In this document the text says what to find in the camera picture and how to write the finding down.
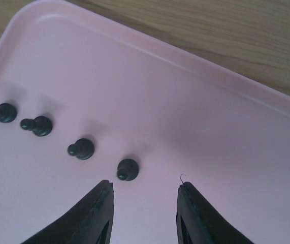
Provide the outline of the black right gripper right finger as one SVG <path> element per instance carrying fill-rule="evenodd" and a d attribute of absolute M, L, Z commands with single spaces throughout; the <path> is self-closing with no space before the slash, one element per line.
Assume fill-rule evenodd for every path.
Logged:
<path fill-rule="evenodd" d="M 178 188 L 176 225 L 179 243 L 252 243 L 188 181 Z"/>

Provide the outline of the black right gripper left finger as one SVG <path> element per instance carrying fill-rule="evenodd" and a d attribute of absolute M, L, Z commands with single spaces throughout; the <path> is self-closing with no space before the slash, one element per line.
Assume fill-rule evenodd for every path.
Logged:
<path fill-rule="evenodd" d="M 113 184 L 102 180 L 64 215 L 24 243 L 109 243 L 113 216 Z"/>

